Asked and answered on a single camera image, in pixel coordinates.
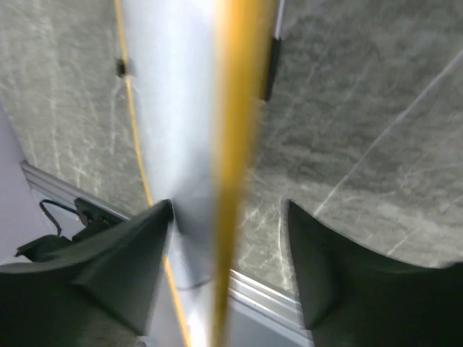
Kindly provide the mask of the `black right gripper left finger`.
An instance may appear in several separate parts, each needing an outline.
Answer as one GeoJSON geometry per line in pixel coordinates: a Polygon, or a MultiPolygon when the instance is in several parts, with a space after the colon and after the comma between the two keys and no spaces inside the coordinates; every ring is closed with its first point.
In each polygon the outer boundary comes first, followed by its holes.
{"type": "Polygon", "coordinates": [[[50,254],[1,266],[1,345],[76,346],[97,314],[136,336],[149,331],[170,200],[50,254]]]}

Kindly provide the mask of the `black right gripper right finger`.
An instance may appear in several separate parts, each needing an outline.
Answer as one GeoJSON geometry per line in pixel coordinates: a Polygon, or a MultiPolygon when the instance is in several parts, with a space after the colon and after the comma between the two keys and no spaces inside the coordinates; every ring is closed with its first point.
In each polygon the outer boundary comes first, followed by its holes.
{"type": "Polygon", "coordinates": [[[287,203],[289,252],[316,346],[460,346],[462,264],[420,267],[338,234],[287,203]]]}

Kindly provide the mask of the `yellow framed whiteboard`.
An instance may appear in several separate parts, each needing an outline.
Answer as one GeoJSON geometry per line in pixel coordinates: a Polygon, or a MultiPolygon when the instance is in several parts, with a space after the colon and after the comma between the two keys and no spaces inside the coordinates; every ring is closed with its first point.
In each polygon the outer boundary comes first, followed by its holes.
{"type": "Polygon", "coordinates": [[[135,153],[186,346],[227,346],[231,269],[283,1],[116,1],[135,153]]]}

